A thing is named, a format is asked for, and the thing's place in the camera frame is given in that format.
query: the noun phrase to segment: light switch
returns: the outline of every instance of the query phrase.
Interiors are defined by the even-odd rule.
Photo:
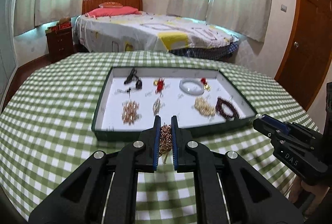
[[[281,10],[284,11],[284,12],[287,12],[287,6],[281,5]]]

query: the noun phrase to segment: beaded bracelet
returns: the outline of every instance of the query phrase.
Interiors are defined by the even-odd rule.
[[[226,105],[228,109],[232,111],[232,114],[227,114],[225,110],[223,109],[222,105]],[[223,118],[225,118],[227,121],[234,120],[235,118],[240,118],[239,113],[237,112],[236,108],[232,103],[230,103],[228,100],[224,100],[222,98],[218,98],[217,105],[215,106],[215,109],[219,115],[221,115]]]

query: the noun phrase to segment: red box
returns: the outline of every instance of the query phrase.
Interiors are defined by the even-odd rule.
[[[57,31],[59,30],[59,26],[51,26],[48,29],[50,29],[51,31]]]
[[[71,22],[59,25],[59,29],[71,28]]]

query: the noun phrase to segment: wooden floor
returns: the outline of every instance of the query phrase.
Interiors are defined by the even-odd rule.
[[[88,50],[82,46],[81,44],[75,44],[74,45],[74,51],[75,53],[85,53],[88,52]],[[14,78],[12,82],[10,83],[8,92],[5,97],[5,101],[2,107],[2,111],[7,106],[8,102],[11,100],[13,95],[16,93],[16,91],[19,89],[21,84],[36,70],[39,70],[43,67],[46,67],[48,65],[52,64],[49,55],[44,55],[42,57],[39,57],[33,61],[28,62],[27,64],[24,64],[23,66],[19,67],[14,75]]]

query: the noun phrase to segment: wooden headboard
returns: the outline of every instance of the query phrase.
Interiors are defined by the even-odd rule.
[[[104,2],[118,2],[123,6],[137,8],[139,11],[143,10],[142,0],[83,0],[82,14],[86,14],[87,12],[98,8],[99,4]]]

